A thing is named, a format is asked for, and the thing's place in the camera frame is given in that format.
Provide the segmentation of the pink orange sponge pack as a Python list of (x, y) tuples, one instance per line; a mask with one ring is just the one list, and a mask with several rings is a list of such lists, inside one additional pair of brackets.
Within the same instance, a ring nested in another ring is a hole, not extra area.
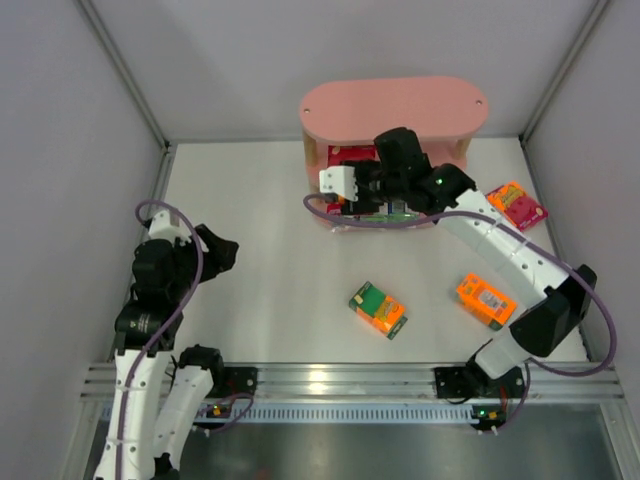
[(525, 232), (548, 218), (546, 208), (515, 181), (501, 185), (486, 197), (520, 232)]
[(376, 159), (376, 148), (373, 145), (364, 146), (332, 146), (327, 150), (327, 165), (329, 167), (342, 165), (345, 162), (359, 162)]

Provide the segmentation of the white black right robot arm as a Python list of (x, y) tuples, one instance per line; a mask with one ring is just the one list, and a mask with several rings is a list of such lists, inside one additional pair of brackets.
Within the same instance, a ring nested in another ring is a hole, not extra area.
[(374, 146), (376, 159), (345, 160), (323, 174), (323, 192), (344, 200), (349, 221), (402, 201), (474, 249), (524, 304), (521, 316), (466, 362), (462, 376), (470, 389), (483, 392), (519, 364), (549, 357), (594, 303), (595, 272), (573, 269), (531, 243), (463, 170), (432, 165), (414, 131), (389, 130)]

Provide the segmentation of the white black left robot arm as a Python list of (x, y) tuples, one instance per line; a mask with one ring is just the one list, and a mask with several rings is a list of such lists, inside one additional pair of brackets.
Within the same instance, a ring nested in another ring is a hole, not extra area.
[(97, 479), (177, 479), (202, 401), (222, 379), (215, 348), (174, 353), (183, 310), (195, 288), (230, 270), (236, 242), (206, 225), (190, 235), (150, 228), (134, 252), (130, 298), (115, 322), (116, 380)]

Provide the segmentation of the green orange sponge pack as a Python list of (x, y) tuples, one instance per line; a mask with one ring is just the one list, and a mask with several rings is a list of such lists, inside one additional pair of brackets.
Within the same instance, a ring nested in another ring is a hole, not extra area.
[(393, 340), (408, 321), (405, 306), (370, 281), (356, 291), (348, 306), (388, 340)]

